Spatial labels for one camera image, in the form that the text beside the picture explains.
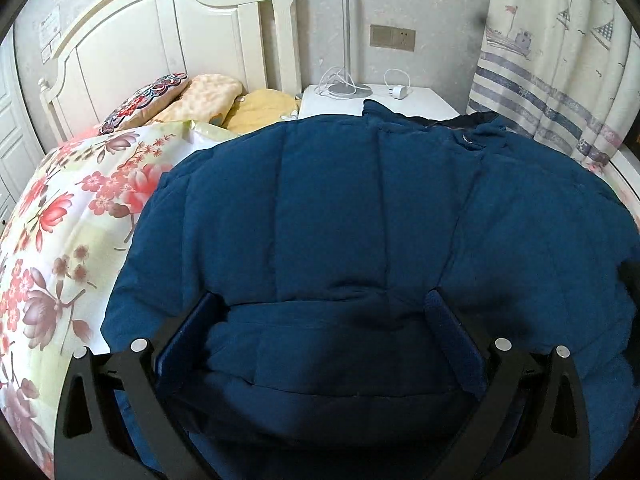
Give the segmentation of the navy blue padded jacket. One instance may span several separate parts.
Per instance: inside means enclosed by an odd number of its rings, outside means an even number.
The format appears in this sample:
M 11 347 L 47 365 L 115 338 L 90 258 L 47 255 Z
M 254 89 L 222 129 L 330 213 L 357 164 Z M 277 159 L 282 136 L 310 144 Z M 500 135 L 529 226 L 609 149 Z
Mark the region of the navy blue padded jacket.
M 102 324 L 114 351 L 206 292 L 220 321 L 158 393 L 226 479 L 417 479 L 476 408 L 425 314 L 445 304 L 518 349 L 570 350 L 590 468 L 639 403 L 627 208 L 494 114 L 279 122 L 197 151 L 143 207 Z

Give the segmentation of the white nightstand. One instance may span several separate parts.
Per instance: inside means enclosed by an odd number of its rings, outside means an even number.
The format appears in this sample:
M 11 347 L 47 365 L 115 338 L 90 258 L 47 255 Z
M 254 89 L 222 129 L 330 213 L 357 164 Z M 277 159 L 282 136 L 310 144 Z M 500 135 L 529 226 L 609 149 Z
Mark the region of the white nightstand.
M 363 110 L 364 98 L 337 99 L 334 96 L 316 91 L 312 84 L 303 93 L 298 111 L 298 119 L 317 115 L 354 115 L 360 116 Z M 420 116 L 427 119 L 444 120 L 454 118 L 459 113 L 429 88 L 411 87 L 405 99 L 395 99 L 388 93 L 385 84 L 372 84 L 372 94 L 369 100 L 379 102 L 389 110 L 407 117 Z

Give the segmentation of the cream wooden headboard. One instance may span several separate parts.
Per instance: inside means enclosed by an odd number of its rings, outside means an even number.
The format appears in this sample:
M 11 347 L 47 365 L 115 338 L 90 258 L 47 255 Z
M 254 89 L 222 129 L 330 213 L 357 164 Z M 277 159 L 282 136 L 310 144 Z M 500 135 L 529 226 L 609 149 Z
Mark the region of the cream wooden headboard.
M 52 51 L 39 81 L 55 140 L 96 125 L 169 73 L 218 73 L 247 91 L 302 90 L 295 0 L 96 0 Z

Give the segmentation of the orange patterned pillow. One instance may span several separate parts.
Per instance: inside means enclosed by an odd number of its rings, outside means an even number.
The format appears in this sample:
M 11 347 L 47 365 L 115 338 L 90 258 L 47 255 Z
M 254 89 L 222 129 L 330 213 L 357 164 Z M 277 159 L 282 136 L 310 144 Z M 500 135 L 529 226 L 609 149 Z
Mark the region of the orange patterned pillow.
M 193 77 L 178 99 L 155 115 L 151 122 L 206 122 L 220 126 L 243 92 L 242 84 L 229 76 L 204 74 Z

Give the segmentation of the floral pink green bedspread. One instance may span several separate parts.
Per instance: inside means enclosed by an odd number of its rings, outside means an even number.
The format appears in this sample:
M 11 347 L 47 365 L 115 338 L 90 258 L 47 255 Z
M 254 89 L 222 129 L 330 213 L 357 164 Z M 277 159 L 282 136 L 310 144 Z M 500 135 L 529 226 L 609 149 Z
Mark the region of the floral pink green bedspread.
M 71 140 L 40 162 L 1 234 L 1 418 L 38 474 L 54 476 L 58 400 L 73 351 L 100 327 L 142 209 L 197 150 L 233 139 L 206 122 Z

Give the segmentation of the bronze wall switch plate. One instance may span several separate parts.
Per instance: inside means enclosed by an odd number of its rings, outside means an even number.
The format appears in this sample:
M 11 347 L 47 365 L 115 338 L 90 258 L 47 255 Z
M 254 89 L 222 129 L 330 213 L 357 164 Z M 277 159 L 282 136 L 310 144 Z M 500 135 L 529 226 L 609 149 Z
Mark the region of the bronze wall switch plate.
M 416 48 L 416 32 L 413 29 L 385 25 L 370 25 L 371 47 L 413 52 Z

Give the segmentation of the embroidered red blue pillow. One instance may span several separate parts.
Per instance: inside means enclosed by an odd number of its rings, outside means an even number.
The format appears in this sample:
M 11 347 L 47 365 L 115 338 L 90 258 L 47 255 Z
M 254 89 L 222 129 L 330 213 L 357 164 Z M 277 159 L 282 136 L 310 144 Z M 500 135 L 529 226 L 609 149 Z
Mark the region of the embroidered red blue pillow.
M 111 134 L 144 125 L 175 101 L 188 82 L 186 73 L 170 73 L 141 87 L 104 119 L 99 134 Z

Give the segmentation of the silver lamp with round base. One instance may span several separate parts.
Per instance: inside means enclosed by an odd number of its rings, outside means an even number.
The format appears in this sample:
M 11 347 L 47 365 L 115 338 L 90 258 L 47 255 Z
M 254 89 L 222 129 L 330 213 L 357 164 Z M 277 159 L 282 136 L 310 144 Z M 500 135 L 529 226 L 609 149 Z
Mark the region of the silver lamp with round base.
M 329 95 L 337 99 L 361 99 L 370 96 L 371 88 L 358 84 L 352 76 L 352 38 L 350 38 L 350 2 L 341 0 L 343 63 L 329 78 Z

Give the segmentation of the white wardrobe door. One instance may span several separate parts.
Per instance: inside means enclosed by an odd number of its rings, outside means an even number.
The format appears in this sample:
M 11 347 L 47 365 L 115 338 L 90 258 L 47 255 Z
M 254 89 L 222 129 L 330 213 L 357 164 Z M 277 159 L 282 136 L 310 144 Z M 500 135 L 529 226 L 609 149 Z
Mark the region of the white wardrobe door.
M 30 121 L 18 78 L 14 30 L 1 43 L 0 172 L 1 229 L 34 174 L 44 153 Z

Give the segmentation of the yellow floral pillow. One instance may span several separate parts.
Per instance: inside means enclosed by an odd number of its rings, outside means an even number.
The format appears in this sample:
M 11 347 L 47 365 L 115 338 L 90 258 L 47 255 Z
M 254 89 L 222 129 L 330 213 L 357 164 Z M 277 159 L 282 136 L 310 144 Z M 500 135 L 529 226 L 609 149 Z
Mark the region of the yellow floral pillow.
M 259 89 L 239 96 L 229 110 L 222 126 L 234 133 L 251 133 L 276 122 L 295 120 L 299 99 L 287 93 Z

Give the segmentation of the sailboat print striped curtain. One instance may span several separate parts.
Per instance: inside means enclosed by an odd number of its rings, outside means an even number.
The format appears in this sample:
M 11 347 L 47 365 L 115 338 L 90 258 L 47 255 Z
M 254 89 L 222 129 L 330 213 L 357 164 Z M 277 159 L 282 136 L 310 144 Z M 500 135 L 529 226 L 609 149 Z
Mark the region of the sailboat print striped curtain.
M 639 111 L 639 36 L 616 0 L 490 0 L 468 110 L 602 168 Z

